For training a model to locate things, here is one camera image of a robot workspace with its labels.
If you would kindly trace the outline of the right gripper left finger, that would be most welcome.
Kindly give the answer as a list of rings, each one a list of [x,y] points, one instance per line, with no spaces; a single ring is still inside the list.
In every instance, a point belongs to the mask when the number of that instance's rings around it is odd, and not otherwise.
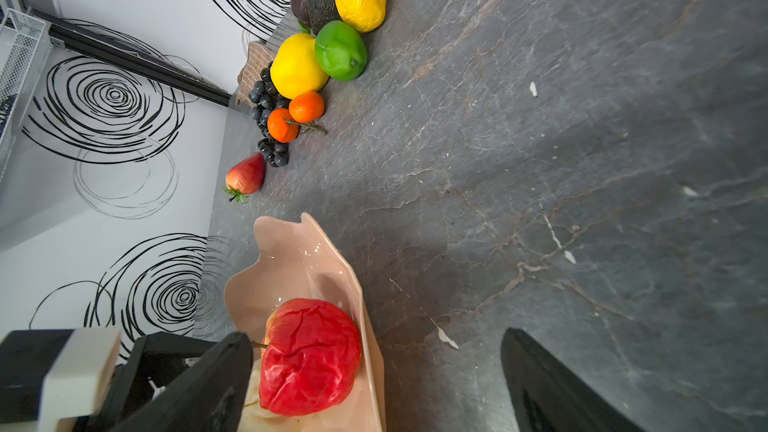
[[[231,333],[186,364],[189,368],[169,385],[152,385],[152,400],[111,430],[237,430],[253,365],[250,338]]]

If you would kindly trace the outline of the red fake apple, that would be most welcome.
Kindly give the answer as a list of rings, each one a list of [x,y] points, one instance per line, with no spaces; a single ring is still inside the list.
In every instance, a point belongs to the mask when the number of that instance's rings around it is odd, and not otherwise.
[[[295,298],[267,320],[259,399],[280,416],[305,416],[344,402],[362,356],[361,334],[338,306]]]

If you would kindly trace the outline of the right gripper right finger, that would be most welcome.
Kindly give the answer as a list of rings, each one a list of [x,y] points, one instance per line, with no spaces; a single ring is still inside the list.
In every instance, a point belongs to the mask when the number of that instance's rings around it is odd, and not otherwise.
[[[522,329],[505,331],[501,364],[521,431],[640,429]]]

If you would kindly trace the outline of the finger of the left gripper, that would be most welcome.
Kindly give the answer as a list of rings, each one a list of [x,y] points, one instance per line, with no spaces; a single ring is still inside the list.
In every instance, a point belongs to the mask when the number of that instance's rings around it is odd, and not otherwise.
[[[187,359],[202,357],[213,345],[173,334],[141,337],[127,362],[115,369],[100,412],[89,419],[89,430],[108,431],[127,419],[152,400],[152,385],[169,385],[189,368]]]

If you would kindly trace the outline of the beige fake pear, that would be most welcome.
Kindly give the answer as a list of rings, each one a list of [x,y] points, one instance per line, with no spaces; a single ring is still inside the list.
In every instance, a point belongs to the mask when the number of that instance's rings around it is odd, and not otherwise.
[[[238,432],[273,432],[280,430],[278,416],[261,407],[259,386],[261,382],[261,360],[254,362],[245,402],[241,412]]]

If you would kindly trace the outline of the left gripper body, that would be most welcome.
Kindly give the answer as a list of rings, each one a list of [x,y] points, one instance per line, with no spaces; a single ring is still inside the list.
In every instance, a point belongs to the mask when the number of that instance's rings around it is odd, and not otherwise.
[[[116,327],[7,334],[1,342],[1,429],[73,431],[100,410],[120,348]]]

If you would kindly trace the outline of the pink wavy fruit bowl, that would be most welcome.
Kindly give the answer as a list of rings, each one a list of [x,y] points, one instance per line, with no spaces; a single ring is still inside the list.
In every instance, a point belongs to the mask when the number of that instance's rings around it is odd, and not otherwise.
[[[363,291],[350,264],[311,215],[298,223],[260,217],[254,223],[259,259],[226,284],[224,301],[237,331],[259,342],[270,314],[290,299],[329,301],[355,322],[362,357],[346,400],[301,417],[278,416],[279,431],[384,431],[384,361]]]

